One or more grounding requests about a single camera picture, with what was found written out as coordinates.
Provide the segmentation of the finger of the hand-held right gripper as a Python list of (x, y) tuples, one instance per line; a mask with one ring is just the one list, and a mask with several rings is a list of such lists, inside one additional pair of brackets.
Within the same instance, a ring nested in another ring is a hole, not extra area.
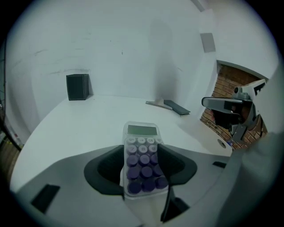
[(232, 107), (237, 107), (243, 104), (242, 100), (234, 98), (216, 98), (216, 97), (204, 97), (201, 100), (201, 104), (211, 110), (216, 111), (232, 111)]
[(215, 124), (231, 131), (233, 125), (240, 123), (240, 115), (235, 112), (223, 113), (217, 110), (213, 110)]

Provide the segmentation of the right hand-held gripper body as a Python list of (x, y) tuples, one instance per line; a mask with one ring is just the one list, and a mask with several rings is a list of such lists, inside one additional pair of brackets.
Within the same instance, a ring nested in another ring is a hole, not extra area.
[(255, 97), (266, 85), (265, 79), (251, 82), (245, 86), (235, 87), (232, 98), (237, 100), (232, 104), (230, 134), (234, 142), (244, 142), (245, 134), (249, 131), (260, 133), (265, 132), (265, 126), (259, 110), (253, 103)]

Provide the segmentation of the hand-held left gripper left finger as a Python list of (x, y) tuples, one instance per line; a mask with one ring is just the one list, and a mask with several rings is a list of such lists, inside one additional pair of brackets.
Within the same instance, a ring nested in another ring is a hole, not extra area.
[(61, 159), (36, 175), (16, 199), (40, 227), (141, 227), (120, 186), (123, 146)]

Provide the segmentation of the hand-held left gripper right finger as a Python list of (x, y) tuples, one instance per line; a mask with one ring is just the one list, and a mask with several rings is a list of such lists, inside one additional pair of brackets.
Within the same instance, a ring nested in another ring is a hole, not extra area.
[(194, 206), (214, 185), (228, 161), (227, 156), (159, 145), (158, 165), (163, 176), (158, 184), (168, 187), (160, 220), (168, 222)]

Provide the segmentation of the clear calculator with purple keys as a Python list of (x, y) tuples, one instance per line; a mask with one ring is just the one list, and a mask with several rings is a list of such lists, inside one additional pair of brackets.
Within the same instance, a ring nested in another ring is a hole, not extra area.
[(124, 166), (121, 184), (128, 199), (144, 199), (168, 191), (168, 181), (158, 163), (163, 144), (158, 126), (129, 121), (123, 128)]

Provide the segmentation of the black box pen holder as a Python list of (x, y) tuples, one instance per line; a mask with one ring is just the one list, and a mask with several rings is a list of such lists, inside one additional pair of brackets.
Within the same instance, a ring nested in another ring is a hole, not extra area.
[(89, 74), (71, 74), (66, 76), (69, 101), (86, 100), (89, 96)]

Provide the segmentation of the gray wall panel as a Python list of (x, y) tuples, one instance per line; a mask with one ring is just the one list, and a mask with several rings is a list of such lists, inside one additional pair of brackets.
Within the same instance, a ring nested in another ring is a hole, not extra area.
[(215, 42), (212, 33), (201, 33), (200, 34), (203, 50), (205, 53), (215, 52)]

